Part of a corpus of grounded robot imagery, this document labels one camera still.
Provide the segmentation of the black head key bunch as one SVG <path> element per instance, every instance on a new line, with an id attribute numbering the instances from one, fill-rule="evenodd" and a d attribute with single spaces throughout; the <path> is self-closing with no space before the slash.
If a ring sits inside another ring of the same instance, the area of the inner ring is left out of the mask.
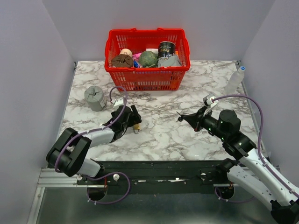
<path id="1" fill-rule="evenodd" d="M 178 121 L 178 122 L 182 122 L 182 121 L 185 119 L 185 115 L 184 115 L 184 114 L 181 114 L 181 113 L 179 113 L 179 112 L 177 112 L 177 114 L 179 115 L 177 121 Z"/>

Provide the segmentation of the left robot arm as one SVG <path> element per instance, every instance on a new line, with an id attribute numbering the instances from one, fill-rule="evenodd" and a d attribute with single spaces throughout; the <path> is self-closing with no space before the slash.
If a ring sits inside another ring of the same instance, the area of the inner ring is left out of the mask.
<path id="1" fill-rule="evenodd" d="M 102 166 L 99 162 L 86 158 L 88 150 L 120 139 L 127 128 L 142 122 L 135 105 L 121 105 L 111 115 L 112 118 L 97 129 L 82 133 L 73 128 L 65 129 L 46 156 L 48 164 L 68 177 L 85 175 L 91 183 L 101 183 L 104 177 Z"/>

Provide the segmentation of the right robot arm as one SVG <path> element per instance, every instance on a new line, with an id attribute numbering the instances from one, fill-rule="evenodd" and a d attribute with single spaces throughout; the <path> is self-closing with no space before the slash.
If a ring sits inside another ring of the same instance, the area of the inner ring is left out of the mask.
<path id="1" fill-rule="evenodd" d="M 299 189 L 293 184 L 284 186 L 275 177 L 282 177 L 269 162 L 263 163 L 255 143 L 240 131 L 241 120 L 232 110 L 223 110 L 219 118 L 205 114 L 206 107 L 196 113 L 180 115 L 194 131 L 206 129 L 210 135 L 220 138 L 225 151 L 236 161 L 225 159 L 221 168 L 216 169 L 215 178 L 221 183 L 228 180 L 236 183 L 258 199 L 270 210 L 271 216 L 279 224 L 296 224 L 299 221 Z"/>

